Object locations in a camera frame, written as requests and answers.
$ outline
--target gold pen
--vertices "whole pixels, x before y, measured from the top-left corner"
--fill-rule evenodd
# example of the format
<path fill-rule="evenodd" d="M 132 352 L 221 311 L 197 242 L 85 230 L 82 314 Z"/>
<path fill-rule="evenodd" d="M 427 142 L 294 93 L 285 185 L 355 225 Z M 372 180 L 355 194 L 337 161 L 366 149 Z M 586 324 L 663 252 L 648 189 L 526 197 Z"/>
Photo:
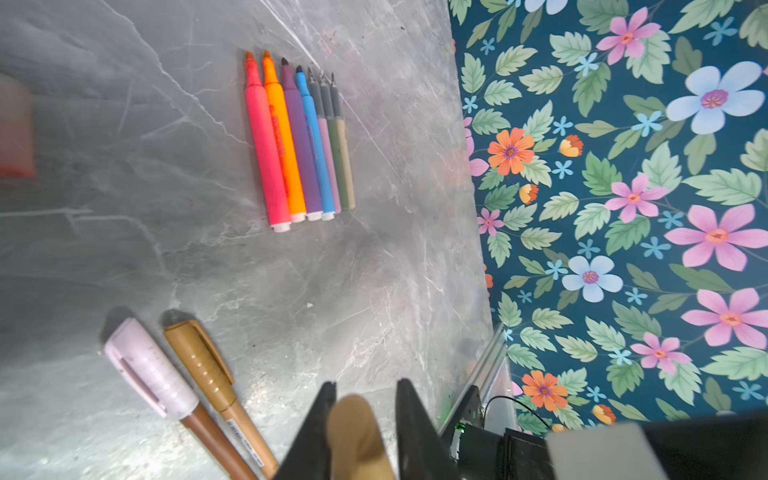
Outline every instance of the gold pen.
<path fill-rule="evenodd" d="M 277 473 L 275 455 L 235 396 L 232 373 L 199 322 L 188 320 L 165 329 L 165 338 L 211 405 L 221 414 L 267 478 Z"/>

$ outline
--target black cable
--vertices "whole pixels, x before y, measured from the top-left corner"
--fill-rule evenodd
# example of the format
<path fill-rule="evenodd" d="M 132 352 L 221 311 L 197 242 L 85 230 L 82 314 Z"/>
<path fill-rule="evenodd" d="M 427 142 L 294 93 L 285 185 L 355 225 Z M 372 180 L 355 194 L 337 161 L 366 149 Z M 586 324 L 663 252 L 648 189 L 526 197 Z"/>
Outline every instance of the black cable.
<path fill-rule="evenodd" d="M 520 405 L 524 406 L 526 410 L 528 410 L 530 413 L 532 413 L 532 414 L 533 414 L 533 415 L 534 415 L 534 416 L 535 416 L 537 419 L 541 420 L 541 423 L 543 423 L 543 424 L 544 424 L 544 427 L 546 427 L 546 428 L 547 428 L 547 430 L 549 430 L 549 424 L 548 424 L 547 422 L 545 422 L 545 421 L 544 421 L 544 419 L 543 419 L 542 417 L 538 416 L 538 414 L 537 414 L 536 412 L 534 412 L 534 411 L 531 409 L 531 407 L 529 407 L 529 406 L 525 405 L 525 404 L 524 404 L 523 402 L 521 402 L 520 400 L 517 400 L 517 399 L 513 399 L 511 396 L 506 396 L 506 395 L 497 395 L 497 396 L 495 396 L 495 397 L 491 398 L 490 400 L 488 400 L 488 403 L 486 403 L 486 404 L 485 404 L 485 413 L 486 413 L 486 414 L 488 413 L 488 407 L 489 407 L 489 406 L 491 406 L 491 402 L 493 402 L 493 401 L 494 401 L 494 400 L 496 400 L 496 399 L 507 399 L 507 400 L 511 400 L 511 401 L 513 401 L 513 402 L 515 402 L 515 403 L 519 403 Z M 484 414 L 484 415 L 483 415 L 483 417 L 482 417 L 482 427 L 483 427 L 483 428 L 485 428 L 485 414 Z"/>

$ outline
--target gray marble surface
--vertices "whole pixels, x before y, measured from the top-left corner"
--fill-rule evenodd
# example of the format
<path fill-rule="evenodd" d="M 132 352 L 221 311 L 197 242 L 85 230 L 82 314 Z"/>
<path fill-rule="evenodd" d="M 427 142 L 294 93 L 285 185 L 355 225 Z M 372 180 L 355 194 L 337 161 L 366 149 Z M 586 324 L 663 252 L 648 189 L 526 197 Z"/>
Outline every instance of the gray marble surface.
<path fill-rule="evenodd" d="M 336 73 L 356 210 L 271 232 L 244 49 Z M 38 171 L 0 180 L 0 476 L 224 478 L 100 354 L 127 309 L 202 320 L 278 459 L 326 380 L 390 453 L 398 378 L 450 408 L 492 330 L 444 0 L 0 0 L 0 74 Z"/>

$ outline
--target purple marker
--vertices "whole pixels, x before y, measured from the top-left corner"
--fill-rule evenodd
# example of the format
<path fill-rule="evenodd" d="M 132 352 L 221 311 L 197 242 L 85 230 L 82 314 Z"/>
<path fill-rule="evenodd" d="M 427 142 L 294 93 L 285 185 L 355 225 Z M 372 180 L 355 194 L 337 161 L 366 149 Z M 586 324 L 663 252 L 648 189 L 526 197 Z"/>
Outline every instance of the purple marker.
<path fill-rule="evenodd" d="M 306 218 L 309 221 L 320 220 L 323 217 L 323 201 L 320 198 L 320 185 L 315 169 L 315 153 L 310 141 L 310 130 L 306 124 L 304 100 L 301 92 L 293 81 L 293 71 L 288 61 L 283 59 L 283 90 L 285 91 L 286 106 L 290 131 L 293 135 L 293 146 L 296 148 L 296 159 L 299 161 L 299 175 L 304 190 L 306 203 Z"/>

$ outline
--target small blue flower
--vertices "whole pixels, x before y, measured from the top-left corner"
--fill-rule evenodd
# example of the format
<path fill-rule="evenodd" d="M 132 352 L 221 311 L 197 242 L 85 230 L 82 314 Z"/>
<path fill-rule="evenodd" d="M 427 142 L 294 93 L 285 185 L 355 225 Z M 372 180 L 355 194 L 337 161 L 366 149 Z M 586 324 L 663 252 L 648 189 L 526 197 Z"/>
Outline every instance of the small blue flower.
<path fill-rule="evenodd" d="M 637 114 L 637 119 L 640 121 L 640 123 L 634 125 L 632 130 L 642 130 L 642 136 L 647 137 L 651 128 L 653 128 L 655 131 L 661 130 L 661 124 L 656 123 L 656 120 L 658 120 L 660 116 L 660 110 L 656 110 L 654 113 L 650 114 L 650 117 L 647 117 L 646 114 Z"/>
<path fill-rule="evenodd" d="M 533 303 L 533 300 L 531 300 L 531 292 L 524 292 L 520 290 L 520 295 L 518 295 L 518 298 L 520 299 L 521 303 Z"/>
<path fill-rule="evenodd" d="M 682 227 L 683 222 L 680 221 L 680 218 L 683 218 L 685 214 L 683 212 L 678 212 L 676 214 L 672 214 L 672 212 L 665 210 L 661 214 L 662 217 L 660 218 L 659 222 L 663 223 L 664 226 L 669 230 L 672 227 Z"/>
<path fill-rule="evenodd" d="M 614 349 L 614 353 L 608 353 L 608 356 L 616 360 L 616 365 L 621 365 L 622 363 L 626 363 L 627 365 L 632 365 L 632 360 L 627 358 L 631 354 L 632 352 L 630 352 L 629 350 L 622 351 L 619 349 Z"/>
<path fill-rule="evenodd" d="M 596 386 L 594 389 L 592 387 L 587 387 L 587 390 L 589 390 L 589 393 L 587 396 L 592 399 L 593 402 L 597 403 L 600 402 L 600 399 L 606 399 L 607 396 L 605 396 L 604 393 L 600 393 L 600 387 Z"/>
<path fill-rule="evenodd" d="M 587 75 L 589 75 L 589 71 L 590 70 L 597 70 L 598 69 L 598 65 L 593 63 L 595 58 L 597 58 L 597 57 L 598 57 L 598 53 L 595 51 L 595 52 L 592 52 L 589 55 L 589 58 L 586 58 L 586 57 L 579 58 L 578 62 L 581 65 L 579 65 L 578 67 L 574 68 L 574 71 L 580 71 L 581 72 L 581 76 L 582 77 L 586 77 Z"/>
<path fill-rule="evenodd" d="M 741 388 L 735 386 L 735 387 L 732 388 L 732 390 L 734 392 L 740 393 L 742 400 L 749 400 L 750 397 L 753 397 L 753 398 L 758 399 L 758 400 L 764 400 L 765 399 L 765 396 L 763 396 L 763 394 L 757 392 L 757 390 L 762 389 L 762 386 L 757 385 L 756 383 L 752 384 L 752 386 L 749 386 L 743 380 L 741 382 L 739 382 L 739 384 L 741 385 Z"/>
<path fill-rule="evenodd" d="M 593 243 L 594 242 L 592 241 L 592 239 L 587 240 L 587 243 L 579 242 L 578 246 L 580 246 L 581 249 L 577 250 L 576 253 L 579 253 L 580 255 L 584 255 L 585 257 L 587 257 L 587 260 L 591 259 L 593 253 L 600 252 L 600 248 L 592 246 Z"/>
<path fill-rule="evenodd" d="M 555 168 L 555 169 L 552 171 L 552 173 L 553 173 L 553 174 L 557 174 L 557 175 L 558 175 L 558 178 L 559 178 L 560 180 L 562 180 L 563 178 L 565 178 L 565 176 L 566 176 L 566 175 L 573 175 L 573 174 L 574 174 L 574 171 L 573 171 L 573 170 L 571 170 L 570 168 L 568 168 L 568 167 L 570 167 L 570 166 L 571 166 L 571 164 L 573 164 L 573 162 L 572 162 L 572 161 L 570 161 L 570 160 L 566 160 L 564 164 L 560 163 L 560 161 L 559 161 L 559 160 L 556 160 L 556 161 L 554 161 L 554 165 L 555 165 L 557 168 Z"/>
<path fill-rule="evenodd" d="M 672 248 L 672 246 L 669 243 L 659 244 L 659 239 L 657 237 L 651 237 L 650 243 L 643 242 L 640 244 L 640 246 L 646 249 L 644 254 L 646 257 L 655 255 L 656 258 L 659 260 L 664 258 L 664 254 L 661 253 L 662 250 L 669 250 L 670 248 Z"/>
<path fill-rule="evenodd" d="M 557 280 L 561 273 L 568 273 L 568 270 L 562 268 L 563 260 L 558 260 L 555 263 L 547 262 L 549 270 L 544 270 L 544 273 L 552 275 L 553 280 Z"/>
<path fill-rule="evenodd" d="M 647 293 L 640 293 L 640 290 L 637 289 L 636 286 L 632 287 L 631 292 L 624 292 L 629 296 L 629 299 L 627 300 L 627 303 L 635 302 L 637 305 L 643 304 L 643 299 L 648 298 Z"/>
<path fill-rule="evenodd" d="M 483 40 L 482 46 L 480 47 L 480 51 L 485 52 L 485 54 L 487 55 L 488 52 L 490 52 L 491 50 L 495 50 L 496 47 L 493 46 L 493 41 L 494 41 L 493 38 L 491 38 L 491 40 Z"/>
<path fill-rule="evenodd" d="M 472 95 L 472 98 L 464 97 L 464 105 L 462 107 L 462 110 L 466 110 L 468 114 L 472 113 L 472 109 L 477 109 L 478 105 L 475 103 L 475 101 L 478 99 L 477 95 Z"/>
<path fill-rule="evenodd" d="M 716 47 L 723 41 L 723 35 L 726 35 L 727 37 L 733 37 L 738 32 L 738 30 L 735 28 L 728 28 L 732 23 L 733 17 L 726 18 L 722 25 L 719 22 L 710 23 L 710 27 L 712 27 L 714 31 L 706 34 L 704 36 L 704 40 L 714 38 L 714 40 L 712 40 L 712 46 Z"/>
<path fill-rule="evenodd" d="M 565 136 L 565 129 L 573 127 L 574 126 L 574 122 L 568 121 L 568 119 L 565 117 L 565 115 L 563 115 L 563 118 L 561 118 L 560 121 L 556 121 L 554 123 L 554 125 L 557 128 L 555 128 L 552 131 L 552 133 L 557 135 L 558 132 L 560 132 L 560 135 L 562 135 L 564 137 Z"/>

